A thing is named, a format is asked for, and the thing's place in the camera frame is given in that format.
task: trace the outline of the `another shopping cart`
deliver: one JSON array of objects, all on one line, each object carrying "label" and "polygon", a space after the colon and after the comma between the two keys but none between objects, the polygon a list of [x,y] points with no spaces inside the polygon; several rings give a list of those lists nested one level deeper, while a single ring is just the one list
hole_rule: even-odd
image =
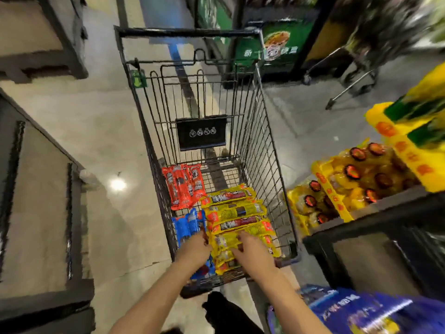
[{"label": "another shopping cart", "polygon": [[[171,217],[189,212],[172,211],[161,168],[201,163],[206,192],[246,183],[264,200],[282,257],[278,267],[299,260],[299,246],[289,202],[284,194],[274,139],[261,85],[260,62],[246,66],[236,61],[208,59],[203,49],[191,49],[190,60],[140,61],[125,59],[123,38],[194,37],[230,49],[237,39],[259,39],[261,30],[150,29],[115,27],[121,61],[141,121],[150,168],[172,260],[178,249]],[[182,54],[186,45],[179,46]],[[263,51],[258,52],[259,60]],[[142,105],[140,96],[145,98]],[[241,268],[222,276],[190,280],[183,298],[241,279]]]}]

